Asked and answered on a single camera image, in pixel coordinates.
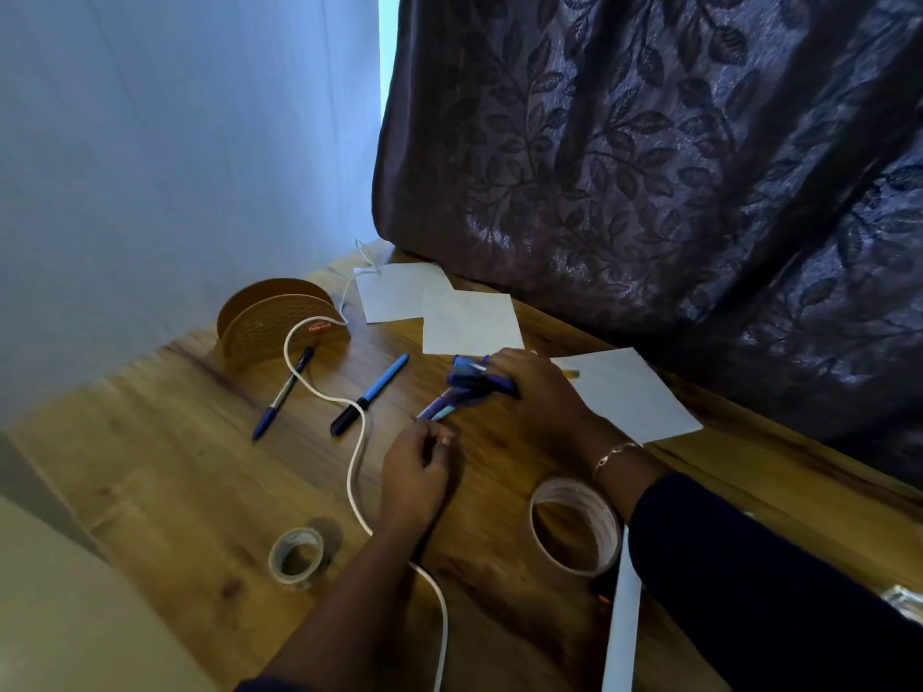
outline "dark sleeve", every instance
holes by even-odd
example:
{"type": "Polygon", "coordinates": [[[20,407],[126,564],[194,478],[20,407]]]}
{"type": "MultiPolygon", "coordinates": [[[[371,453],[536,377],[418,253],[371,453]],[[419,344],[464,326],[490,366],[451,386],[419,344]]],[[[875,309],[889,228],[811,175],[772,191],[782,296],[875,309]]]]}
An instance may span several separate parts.
{"type": "Polygon", "coordinates": [[[254,677],[244,680],[234,688],[234,692],[310,692],[304,687],[296,687],[291,683],[275,680],[271,677],[254,677]]]}
{"type": "Polygon", "coordinates": [[[923,627],[681,474],[638,501],[631,561],[737,690],[906,689],[923,627]]]}

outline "left hand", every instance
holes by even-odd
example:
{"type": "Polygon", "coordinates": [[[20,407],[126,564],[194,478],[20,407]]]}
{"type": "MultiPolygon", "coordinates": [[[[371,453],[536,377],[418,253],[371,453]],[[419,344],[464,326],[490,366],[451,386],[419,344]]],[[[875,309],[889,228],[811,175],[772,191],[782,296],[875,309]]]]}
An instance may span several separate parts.
{"type": "Polygon", "coordinates": [[[449,483],[454,433],[432,420],[411,422],[385,454],[378,529],[418,541],[436,518],[449,483]]]}

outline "white paper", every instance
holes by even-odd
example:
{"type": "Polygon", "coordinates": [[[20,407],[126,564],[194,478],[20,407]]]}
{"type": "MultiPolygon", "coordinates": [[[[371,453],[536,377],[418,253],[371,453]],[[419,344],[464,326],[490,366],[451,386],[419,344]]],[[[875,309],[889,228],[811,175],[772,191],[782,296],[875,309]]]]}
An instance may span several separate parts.
{"type": "Polygon", "coordinates": [[[616,597],[612,603],[612,623],[609,625],[609,645],[606,648],[606,669],[603,692],[631,692],[634,679],[634,653],[638,643],[638,612],[640,609],[640,578],[631,563],[629,528],[625,528],[622,556],[618,561],[616,597]]]}
{"type": "Polygon", "coordinates": [[[482,357],[523,348],[523,333],[506,293],[429,288],[423,298],[423,354],[482,357]]]}
{"type": "Polygon", "coordinates": [[[362,298],[366,323],[386,323],[423,317],[423,292],[427,288],[452,291],[446,273],[439,265],[413,262],[382,265],[377,274],[361,274],[367,269],[353,269],[355,285],[362,298]]]}
{"type": "Polygon", "coordinates": [[[553,361],[562,369],[578,370],[580,378],[572,383],[583,402],[639,444],[701,429],[633,348],[553,361]]]}

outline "hand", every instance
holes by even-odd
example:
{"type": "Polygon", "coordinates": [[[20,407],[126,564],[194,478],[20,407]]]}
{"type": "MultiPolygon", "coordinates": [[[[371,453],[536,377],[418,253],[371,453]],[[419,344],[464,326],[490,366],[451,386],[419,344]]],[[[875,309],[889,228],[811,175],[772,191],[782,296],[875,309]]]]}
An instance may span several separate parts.
{"type": "Polygon", "coordinates": [[[454,433],[432,420],[416,420],[398,434],[381,470],[378,529],[420,540],[436,518],[449,482],[454,433]]]}
{"type": "Polygon", "coordinates": [[[513,409],[539,438],[572,448],[575,436],[600,420],[548,357],[506,348],[491,356],[490,365],[516,382],[520,399],[513,409]]]}

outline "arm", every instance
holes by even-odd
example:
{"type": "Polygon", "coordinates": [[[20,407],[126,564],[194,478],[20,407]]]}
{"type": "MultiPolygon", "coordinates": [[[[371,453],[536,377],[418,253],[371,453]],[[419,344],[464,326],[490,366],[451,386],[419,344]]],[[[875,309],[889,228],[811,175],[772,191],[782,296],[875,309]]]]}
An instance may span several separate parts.
{"type": "MultiPolygon", "coordinates": [[[[594,415],[558,367],[504,350],[527,428],[588,474],[628,437],[594,415]]],[[[641,448],[596,474],[631,527],[649,592],[734,689],[898,689],[917,678],[923,628],[641,448]]]]}
{"type": "Polygon", "coordinates": [[[403,570],[442,505],[451,440],[451,431],[427,420],[398,436],[382,468],[377,530],[266,666],[264,681],[310,692],[361,685],[403,570]]]}

